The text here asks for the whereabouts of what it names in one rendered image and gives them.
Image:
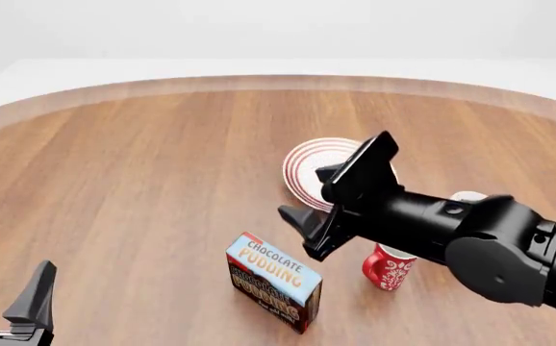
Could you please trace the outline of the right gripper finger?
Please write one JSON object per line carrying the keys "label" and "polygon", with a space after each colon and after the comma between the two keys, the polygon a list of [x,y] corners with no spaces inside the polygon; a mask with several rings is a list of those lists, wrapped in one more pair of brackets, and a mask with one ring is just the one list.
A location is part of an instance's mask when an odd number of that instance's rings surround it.
{"label": "right gripper finger", "polygon": [[278,212],[283,221],[293,227],[305,242],[321,243],[327,238],[327,218],[321,218],[316,210],[281,206]]}
{"label": "right gripper finger", "polygon": [[316,177],[322,184],[338,184],[345,166],[345,162],[321,166],[315,170]]}

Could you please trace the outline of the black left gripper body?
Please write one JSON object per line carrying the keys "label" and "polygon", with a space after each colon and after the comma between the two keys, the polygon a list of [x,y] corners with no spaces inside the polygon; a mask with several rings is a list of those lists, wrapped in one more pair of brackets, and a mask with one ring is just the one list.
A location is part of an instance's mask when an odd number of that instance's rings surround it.
{"label": "black left gripper body", "polygon": [[0,331],[0,346],[51,346],[51,331],[35,325],[11,325],[9,331]]}

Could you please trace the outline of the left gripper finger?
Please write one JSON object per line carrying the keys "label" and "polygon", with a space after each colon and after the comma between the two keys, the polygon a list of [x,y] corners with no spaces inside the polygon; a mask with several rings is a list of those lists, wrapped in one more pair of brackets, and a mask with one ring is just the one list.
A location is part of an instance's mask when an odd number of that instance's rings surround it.
{"label": "left gripper finger", "polygon": [[31,280],[13,304],[5,310],[3,317],[11,322],[12,331],[54,329],[52,299],[57,267],[52,261],[42,261]]}

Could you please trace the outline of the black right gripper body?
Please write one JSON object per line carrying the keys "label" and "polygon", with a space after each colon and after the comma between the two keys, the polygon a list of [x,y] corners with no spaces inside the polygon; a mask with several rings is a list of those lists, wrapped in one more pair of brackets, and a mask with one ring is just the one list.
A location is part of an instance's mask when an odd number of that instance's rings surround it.
{"label": "black right gripper body", "polygon": [[353,215],[345,205],[349,196],[345,188],[346,185],[344,182],[323,185],[321,192],[330,198],[333,207],[325,216],[329,224],[327,238],[321,243],[308,243],[303,241],[304,250],[311,259],[324,261],[331,253],[338,250],[355,236],[355,232],[351,230]]}

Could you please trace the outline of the white plate with red rings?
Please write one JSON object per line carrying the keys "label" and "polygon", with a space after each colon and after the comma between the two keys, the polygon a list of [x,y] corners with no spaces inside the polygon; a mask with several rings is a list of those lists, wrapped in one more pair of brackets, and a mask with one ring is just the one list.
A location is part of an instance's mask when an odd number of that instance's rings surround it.
{"label": "white plate with red rings", "polygon": [[303,204],[315,210],[330,212],[333,204],[321,192],[323,185],[315,170],[321,166],[346,163],[341,182],[349,193],[348,210],[365,209],[384,198],[402,192],[392,166],[399,146],[389,132],[362,142],[342,137],[322,137],[299,144],[289,152],[282,166],[288,190]]}

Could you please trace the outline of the chocolate pudding box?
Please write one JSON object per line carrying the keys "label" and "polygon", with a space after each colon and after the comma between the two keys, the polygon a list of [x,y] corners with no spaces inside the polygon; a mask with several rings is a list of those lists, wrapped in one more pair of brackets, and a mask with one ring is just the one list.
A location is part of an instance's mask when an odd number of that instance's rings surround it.
{"label": "chocolate pudding box", "polygon": [[251,233],[225,251],[233,287],[299,334],[316,319],[323,279],[301,261]]}

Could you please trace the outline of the red patterned mug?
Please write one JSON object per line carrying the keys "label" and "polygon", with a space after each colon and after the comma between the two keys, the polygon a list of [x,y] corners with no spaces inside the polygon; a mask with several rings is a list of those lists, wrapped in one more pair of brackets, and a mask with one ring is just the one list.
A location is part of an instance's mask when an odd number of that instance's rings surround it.
{"label": "red patterned mug", "polygon": [[417,256],[376,243],[362,264],[362,272],[376,287],[393,291],[402,285],[417,259]]}

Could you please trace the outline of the white mug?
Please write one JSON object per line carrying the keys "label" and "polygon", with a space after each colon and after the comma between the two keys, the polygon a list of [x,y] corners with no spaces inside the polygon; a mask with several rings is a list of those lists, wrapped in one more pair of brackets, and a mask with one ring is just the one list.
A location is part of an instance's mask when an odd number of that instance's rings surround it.
{"label": "white mug", "polygon": [[483,194],[481,192],[475,191],[459,191],[455,192],[449,198],[450,201],[459,201],[459,202],[477,202],[482,201],[485,198],[488,198],[488,195]]}

